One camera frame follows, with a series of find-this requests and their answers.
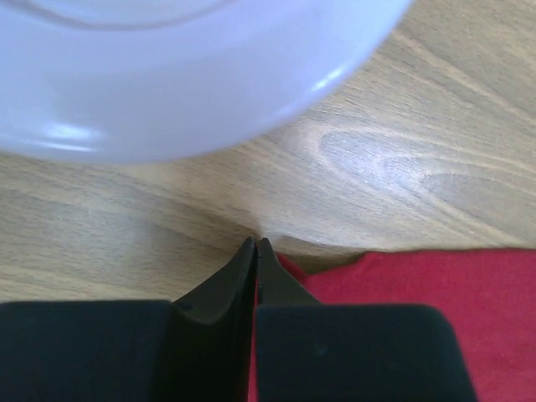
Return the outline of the dark red t-shirt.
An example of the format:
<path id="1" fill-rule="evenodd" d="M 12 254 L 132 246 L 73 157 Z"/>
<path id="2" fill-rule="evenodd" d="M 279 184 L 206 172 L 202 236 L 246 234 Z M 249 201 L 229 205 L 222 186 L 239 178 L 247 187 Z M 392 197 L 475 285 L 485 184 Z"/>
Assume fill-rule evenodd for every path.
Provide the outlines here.
<path id="1" fill-rule="evenodd" d="M 451 324 L 477 397 L 535 398 L 535 253 L 533 250 L 369 252 L 355 263 L 308 275 L 276 255 L 326 305 L 415 304 Z M 250 370 L 257 397 L 255 330 Z"/>

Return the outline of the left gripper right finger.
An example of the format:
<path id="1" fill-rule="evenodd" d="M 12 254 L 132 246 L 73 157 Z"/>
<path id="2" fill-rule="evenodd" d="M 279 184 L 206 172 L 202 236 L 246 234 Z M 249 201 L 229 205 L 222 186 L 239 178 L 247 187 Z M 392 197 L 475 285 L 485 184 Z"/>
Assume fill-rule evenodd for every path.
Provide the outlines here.
<path id="1" fill-rule="evenodd" d="M 415 304 L 326 305 L 258 244 L 261 401 L 473 401 L 451 324 Z"/>

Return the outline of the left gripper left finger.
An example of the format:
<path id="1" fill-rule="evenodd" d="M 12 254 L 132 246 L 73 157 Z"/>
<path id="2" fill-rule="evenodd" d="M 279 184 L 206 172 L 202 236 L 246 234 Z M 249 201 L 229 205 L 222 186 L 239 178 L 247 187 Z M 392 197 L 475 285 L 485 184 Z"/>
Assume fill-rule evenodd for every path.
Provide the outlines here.
<path id="1" fill-rule="evenodd" d="M 176 301 L 1 305 L 4 401 L 244 401 L 255 242 Z"/>

